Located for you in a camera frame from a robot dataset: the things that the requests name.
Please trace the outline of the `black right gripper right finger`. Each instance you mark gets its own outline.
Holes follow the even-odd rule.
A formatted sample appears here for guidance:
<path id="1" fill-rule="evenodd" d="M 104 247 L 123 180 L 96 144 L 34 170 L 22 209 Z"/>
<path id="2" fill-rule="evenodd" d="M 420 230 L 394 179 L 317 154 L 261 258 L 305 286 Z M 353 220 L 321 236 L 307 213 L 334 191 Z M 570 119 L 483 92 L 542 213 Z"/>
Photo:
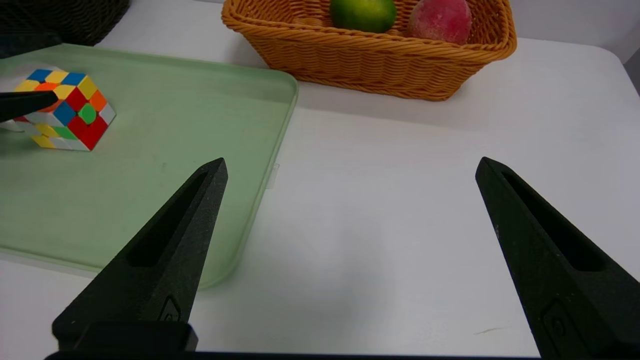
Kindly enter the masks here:
<path id="1" fill-rule="evenodd" d="M 540 356 L 639 358 L 639 282 L 502 162 L 475 180 Z"/>

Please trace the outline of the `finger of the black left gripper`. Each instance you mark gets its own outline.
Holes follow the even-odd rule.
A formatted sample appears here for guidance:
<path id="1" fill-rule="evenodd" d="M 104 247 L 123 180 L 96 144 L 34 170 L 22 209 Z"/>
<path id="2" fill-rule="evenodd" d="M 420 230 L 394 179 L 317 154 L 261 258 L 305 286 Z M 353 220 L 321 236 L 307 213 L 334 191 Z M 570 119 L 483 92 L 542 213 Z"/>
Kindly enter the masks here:
<path id="1" fill-rule="evenodd" d="M 41 111 L 58 101 L 54 91 L 19 91 L 0 93 L 0 123 Z"/>
<path id="2" fill-rule="evenodd" d="M 62 43 L 62 39 L 52 32 L 1 32 L 0 59 L 9 59 Z"/>

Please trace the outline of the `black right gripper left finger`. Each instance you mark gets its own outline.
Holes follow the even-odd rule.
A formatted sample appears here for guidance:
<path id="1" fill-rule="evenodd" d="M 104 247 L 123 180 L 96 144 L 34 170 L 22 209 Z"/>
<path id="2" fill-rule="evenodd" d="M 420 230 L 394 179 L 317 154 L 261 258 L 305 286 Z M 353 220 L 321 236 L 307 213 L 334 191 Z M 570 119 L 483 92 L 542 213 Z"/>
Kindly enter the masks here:
<path id="1" fill-rule="evenodd" d="M 60 351 L 194 351 L 189 324 L 228 180 L 200 166 L 53 321 Z"/>

